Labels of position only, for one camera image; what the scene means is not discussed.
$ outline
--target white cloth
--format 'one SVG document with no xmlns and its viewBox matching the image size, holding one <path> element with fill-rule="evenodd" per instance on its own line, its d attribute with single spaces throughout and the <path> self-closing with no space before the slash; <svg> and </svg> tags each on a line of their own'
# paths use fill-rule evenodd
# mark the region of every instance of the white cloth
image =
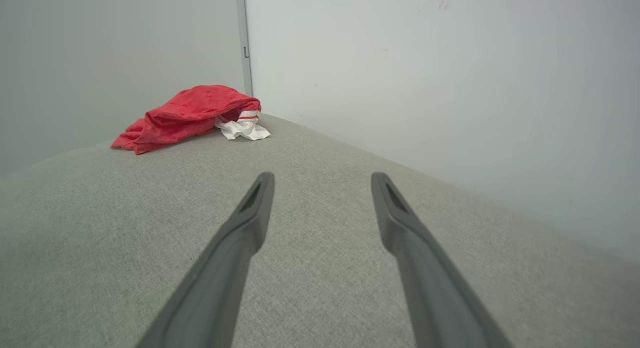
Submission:
<svg viewBox="0 0 640 348">
<path fill-rule="evenodd" d="M 260 111 L 247 110 L 240 113 L 237 122 L 226 121 L 223 117 L 215 118 L 215 127 L 222 131 L 227 140 L 234 140 L 238 136 L 244 136 L 250 140 L 260 140 L 271 136 L 267 129 L 256 124 L 260 118 Z"/>
</svg>

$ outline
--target clothing pile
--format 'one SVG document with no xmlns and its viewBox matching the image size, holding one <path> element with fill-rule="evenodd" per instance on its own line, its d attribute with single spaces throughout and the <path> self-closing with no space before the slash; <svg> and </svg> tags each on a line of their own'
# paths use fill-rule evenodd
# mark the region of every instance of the clothing pile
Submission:
<svg viewBox="0 0 640 348">
<path fill-rule="evenodd" d="M 142 154 L 190 136 L 210 133 L 214 127 L 228 140 L 238 136 L 259 140 L 271 135 L 257 124 L 261 110 L 260 100 L 228 86 L 200 85 L 183 90 L 166 104 L 148 111 L 111 147 Z"/>
</svg>

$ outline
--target white wall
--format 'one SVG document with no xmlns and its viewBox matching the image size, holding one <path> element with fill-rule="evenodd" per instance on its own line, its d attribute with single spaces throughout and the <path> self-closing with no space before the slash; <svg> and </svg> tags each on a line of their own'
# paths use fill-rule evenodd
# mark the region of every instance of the white wall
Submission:
<svg viewBox="0 0 640 348">
<path fill-rule="evenodd" d="M 0 175 L 114 139 L 180 90 L 244 90 L 236 0 L 0 0 Z"/>
<path fill-rule="evenodd" d="M 640 0 L 246 4 L 266 113 L 640 262 Z"/>
</svg>

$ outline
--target couch cushion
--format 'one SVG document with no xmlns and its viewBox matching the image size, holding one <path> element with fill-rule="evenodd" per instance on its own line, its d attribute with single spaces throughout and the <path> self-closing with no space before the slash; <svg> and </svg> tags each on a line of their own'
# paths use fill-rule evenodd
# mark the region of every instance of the couch cushion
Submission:
<svg viewBox="0 0 640 348">
<path fill-rule="evenodd" d="M 234 346 L 413 346 L 370 175 L 387 172 L 516 346 L 631 346 L 640 270 L 407 167 L 265 115 L 141 156 L 110 141 L 0 183 L 0 346 L 134 346 L 258 173 L 276 175 Z"/>
</svg>

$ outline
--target upholstery fabric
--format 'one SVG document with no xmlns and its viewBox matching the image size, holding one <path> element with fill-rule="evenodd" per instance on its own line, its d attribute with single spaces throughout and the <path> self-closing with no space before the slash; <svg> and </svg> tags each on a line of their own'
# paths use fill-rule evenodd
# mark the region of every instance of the upholstery fabric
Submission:
<svg viewBox="0 0 640 348">
<path fill-rule="evenodd" d="M 256 176 L 276 175 L 235 347 L 414 346 L 370 175 L 386 172 L 514 346 L 637 346 L 640 269 L 285 120 L 135 156 L 110 142 L 0 182 L 0 346 L 136 342 Z"/>
</svg>

